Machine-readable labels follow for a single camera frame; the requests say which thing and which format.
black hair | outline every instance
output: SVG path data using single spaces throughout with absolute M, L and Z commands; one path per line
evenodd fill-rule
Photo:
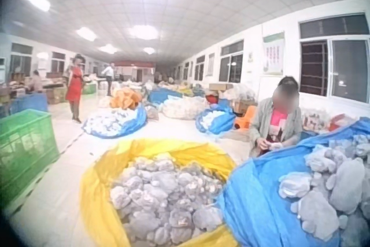
M 299 94 L 298 82 L 292 76 L 283 77 L 277 85 L 280 90 L 285 93 L 288 97 L 294 97 Z
M 72 60 L 72 63 L 75 63 L 76 59 L 81 59 L 82 63 L 85 63 L 85 57 L 83 57 L 81 54 L 76 54 Z

factory floor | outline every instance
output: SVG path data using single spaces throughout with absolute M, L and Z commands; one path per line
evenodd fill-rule
M 99 97 L 84 95 L 80 104 L 81 120 L 99 109 L 98 104 Z M 120 140 L 173 138 L 209 142 L 222 148 L 236 164 L 245 161 L 249 153 L 247 142 L 211 138 L 201 134 L 194 121 L 169 119 L 162 114 L 159 121 L 150 121 L 129 136 L 100 139 L 85 134 L 81 125 L 72 122 L 67 103 L 51 105 L 49 111 L 60 158 L 6 210 L 10 224 L 28 246 L 95 246 L 79 212 L 80 178 Z

worker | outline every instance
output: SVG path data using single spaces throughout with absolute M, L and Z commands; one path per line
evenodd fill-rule
M 42 93 L 42 89 L 43 89 L 42 81 L 41 81 L 39 71 L 37 69 L 34 70 L 34 74 L 32 76 L 31 82 L 28 85 L 28 89 L 35 93 Z
M 81 123 L 79 118 L 80 113 L 80 99 L 84 86 L 84 81 L 82 78 L 82 71 L 79 65 L 85 62 L 85 58 L 81 54 L 77 54 L 73 60 L 72 65 L 70 65 L 66 70 L 66 75 L 68 78 L 68 89 L 65 99 L 69 101 L 69 106 L 71 107 L 72 120 Z
M 104 69 L 104 71 L 102 72 L 102 75 L 105 75 L 106 77 L 106 81 L 108 82 L 108 96 L 112 96 L 111 92 L 110 92 L 110 89 L 112 87 L 112 81 L 113 81 L 113 78 L 114 78 L 114 63 L 111 63 L 108 67 L 106 67 Z
M 298 83 L 293 77 L 286 76 L 279 82 L 272 98 L 258 104 L 249 130 L 253 144 L 250 157 L 298 143 L 302 132 L 298 102 Z

red dress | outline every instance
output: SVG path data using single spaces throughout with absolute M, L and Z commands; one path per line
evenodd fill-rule
M 72 67 L 72 77 L 69 83 L 65 99 L 68 101 L 80 101 L 82 91 L 82 72 L 79 67 Z

white ceiling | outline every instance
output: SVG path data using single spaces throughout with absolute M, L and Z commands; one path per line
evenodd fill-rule
M 48 0 L 43 12 L 26 0 L 5 0 L 5 32 L 83 53 L 104 61 L 136 60 L 176 63 L 239 31 L 314 5 L 340 0 Z M 134 25 L 152 25 L 155 40 L 134 38 Z M 76 30 L 88 27 L 94 42 Z M 107 43 L 114 55 L 98 50 Z M 144 47 L 157 53 L 148 55 Z

